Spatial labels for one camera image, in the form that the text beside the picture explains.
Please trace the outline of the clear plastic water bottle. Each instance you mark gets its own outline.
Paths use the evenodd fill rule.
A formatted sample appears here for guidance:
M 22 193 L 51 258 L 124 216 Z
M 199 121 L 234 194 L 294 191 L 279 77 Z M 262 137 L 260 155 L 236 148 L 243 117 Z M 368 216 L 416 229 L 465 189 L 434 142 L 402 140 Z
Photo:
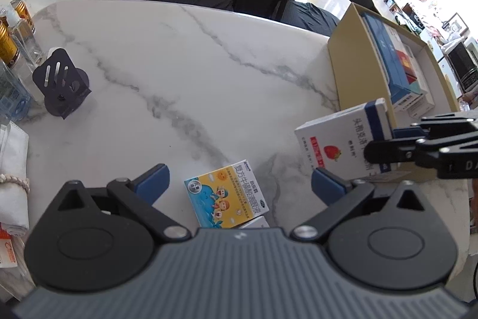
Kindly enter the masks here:
M 17 122 L 23 120 L 30 109 L 32 97 L 4 61 L 1 61 L 0 107 L 1 115 Z

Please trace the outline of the blue mask box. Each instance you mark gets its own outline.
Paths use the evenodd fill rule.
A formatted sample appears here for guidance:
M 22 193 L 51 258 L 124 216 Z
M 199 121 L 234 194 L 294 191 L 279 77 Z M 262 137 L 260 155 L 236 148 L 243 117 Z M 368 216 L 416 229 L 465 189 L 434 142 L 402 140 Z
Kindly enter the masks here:
M 361 17 L 370 30 L 373 42 L 378 49 L 382 65 L 387 72 L 387 83 L 390 90 L 390 99 L 395 109 L 404 104 L 411 90 L 404 68 L 396 53 L 392 40 L 387 32 L 387 25 L 375 15 L 364 12 Z

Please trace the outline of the orange white tissue pack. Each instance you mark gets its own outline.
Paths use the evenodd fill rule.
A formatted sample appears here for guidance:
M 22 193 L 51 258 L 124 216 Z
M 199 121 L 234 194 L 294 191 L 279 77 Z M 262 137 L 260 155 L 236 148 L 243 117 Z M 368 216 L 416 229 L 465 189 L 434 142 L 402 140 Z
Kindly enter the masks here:
M 0 268 L 8 269 L 18 266 L 11 236 L 0 229 Z

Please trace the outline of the red white bandage box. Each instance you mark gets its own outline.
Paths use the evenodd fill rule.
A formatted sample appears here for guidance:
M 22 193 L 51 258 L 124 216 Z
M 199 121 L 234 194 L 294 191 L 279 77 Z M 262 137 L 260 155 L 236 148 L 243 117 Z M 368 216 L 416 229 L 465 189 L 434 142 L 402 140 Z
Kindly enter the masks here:
M 398 34 L 395 28 L 385 25 L 390 41 L 395 48 L 395 52 L 399 58 L 400 65 L 403 67 L 407 81 L 412 91 L 426 94 L 429 92 L 428 84 L 426 83 L 425 76 L 420 69 L 420 66 L 412 53 L 411 48 L 404 44 L 401 36 Z

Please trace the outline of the black metal phone stand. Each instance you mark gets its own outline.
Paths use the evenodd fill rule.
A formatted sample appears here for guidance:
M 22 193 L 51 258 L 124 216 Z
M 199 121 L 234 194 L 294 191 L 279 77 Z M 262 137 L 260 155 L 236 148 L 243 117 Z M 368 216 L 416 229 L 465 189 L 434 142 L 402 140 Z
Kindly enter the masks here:
M 46 110 L 66 119 L 91 93 L 88 74 L 76 67 L 64 48 L 55 48 L 37 67 L 32 80 L 44 96 Z

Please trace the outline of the small white blue medicine box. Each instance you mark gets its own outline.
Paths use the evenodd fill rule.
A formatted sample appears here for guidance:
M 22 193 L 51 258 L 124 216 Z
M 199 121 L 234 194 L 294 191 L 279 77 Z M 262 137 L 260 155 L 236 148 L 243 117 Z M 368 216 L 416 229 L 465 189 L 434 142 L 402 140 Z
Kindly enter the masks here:
M 392 139 L 383 98 L 307 121 L 294 133 L 311 169 L 325 168 L 345 180 L 387 182 L 399 177 L 397 164 L 371 164 L 364 157 L 372 141 Z

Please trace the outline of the tan cardboard shoe box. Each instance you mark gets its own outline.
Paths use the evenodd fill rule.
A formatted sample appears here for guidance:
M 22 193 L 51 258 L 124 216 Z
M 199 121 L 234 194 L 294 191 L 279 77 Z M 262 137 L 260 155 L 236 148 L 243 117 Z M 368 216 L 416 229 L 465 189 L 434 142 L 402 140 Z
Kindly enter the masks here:
M 429 93 L 435 102 L 435 107 L 431 109 L 430 115 L 458 111 L 457 100 L 446 84 L 446 79 L 425 43 L 383 17 L 356 4 L 351 4 L 348 7 L 327 43 L 339 97 L 339 111 L 383 98 L 387 104 L 387 116 L 391 131 L 409 127 L 414 122 L 414 118 L 406 112 L 393 110 L 387 72 L 382 65 L 370 30 L 361 17 L 364 12 L 375 15 L 384 24 L 395 28 L 404 44 L 411 48 L 423 76 L 425 76 Z M 437 179 L 434 169 L 418 167 L 414 161 L 396 164 L 399 177 L 392 181 L 426 182 Z

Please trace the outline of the yellow orange cartoon box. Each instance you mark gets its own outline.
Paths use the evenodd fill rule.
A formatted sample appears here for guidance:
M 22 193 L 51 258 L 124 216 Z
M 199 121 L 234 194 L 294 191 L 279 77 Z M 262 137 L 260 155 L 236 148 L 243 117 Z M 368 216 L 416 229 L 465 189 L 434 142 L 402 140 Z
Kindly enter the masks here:
M 247 160 L 230 164 L 184 181 L 202 228 L 239 228 L 269 206 Z

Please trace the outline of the rolled white cloth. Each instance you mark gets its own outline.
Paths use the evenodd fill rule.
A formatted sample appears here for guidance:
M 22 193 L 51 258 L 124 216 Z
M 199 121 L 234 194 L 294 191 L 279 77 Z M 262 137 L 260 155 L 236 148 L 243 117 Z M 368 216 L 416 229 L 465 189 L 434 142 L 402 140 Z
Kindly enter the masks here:
M 28 135 L 14 122 L 1 125 L 1 228 L 11 236 L 29 230 Z

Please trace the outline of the white strawberry medicine box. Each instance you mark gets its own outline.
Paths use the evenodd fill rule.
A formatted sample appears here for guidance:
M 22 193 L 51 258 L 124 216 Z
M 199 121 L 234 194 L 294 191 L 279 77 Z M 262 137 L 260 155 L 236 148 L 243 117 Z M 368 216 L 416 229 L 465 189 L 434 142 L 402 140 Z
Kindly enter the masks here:
M 251 221 L 242 224 L 240 229 L 253 229 L 253 228 L 269 228 L 269 224 L 266 219 L 261 215 Z

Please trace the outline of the white blue tooth medicine box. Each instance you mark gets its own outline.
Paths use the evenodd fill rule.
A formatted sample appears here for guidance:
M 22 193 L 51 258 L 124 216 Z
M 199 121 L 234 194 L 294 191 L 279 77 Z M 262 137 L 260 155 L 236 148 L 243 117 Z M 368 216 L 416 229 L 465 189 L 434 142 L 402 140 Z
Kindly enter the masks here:
M 410 117 L 418 118 L 435 107 L 435 102 L 429 92 L 420 94 L 410 92 L 393 104 L 395 112 L 406 112 Z

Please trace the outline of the black microwave oven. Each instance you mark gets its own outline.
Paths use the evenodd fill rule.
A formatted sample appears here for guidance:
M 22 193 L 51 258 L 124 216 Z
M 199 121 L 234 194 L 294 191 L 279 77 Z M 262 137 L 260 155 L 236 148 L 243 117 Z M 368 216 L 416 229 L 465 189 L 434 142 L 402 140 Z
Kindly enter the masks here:
M 463 92 L 470 92 L 477 85 L 477 45 L 459 42 L 447 54 L 448 60 Z

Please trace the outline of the clear glass spray bottle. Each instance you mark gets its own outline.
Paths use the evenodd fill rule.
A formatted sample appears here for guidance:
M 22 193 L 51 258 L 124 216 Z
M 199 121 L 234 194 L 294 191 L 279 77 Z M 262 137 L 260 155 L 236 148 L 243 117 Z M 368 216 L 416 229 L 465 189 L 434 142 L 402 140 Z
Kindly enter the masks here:
M 7 19 L 8 32 L 21 54 L 34 68 L 40 66 L 45 60 L 45 55 L 28 22 L 22 19 L 12 6 L 5 6 L 3 14 Z

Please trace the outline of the gold drink can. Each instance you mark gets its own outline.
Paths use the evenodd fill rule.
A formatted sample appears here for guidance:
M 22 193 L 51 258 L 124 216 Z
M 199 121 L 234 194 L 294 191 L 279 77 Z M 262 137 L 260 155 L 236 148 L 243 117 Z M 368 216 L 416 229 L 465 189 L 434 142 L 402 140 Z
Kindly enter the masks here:
M 28 25 L 30 26 L 30 29 L 32 30 L 32 33 L 36 32 L 36 27 L 32 19 L 32 15 L 30 15 L 30 12 L 27 8 L 27 5 L 24 0 L 11 0 L 10 4 L 12 7 L 16 10 L 17 14 L 19 17 L 24 19 Z

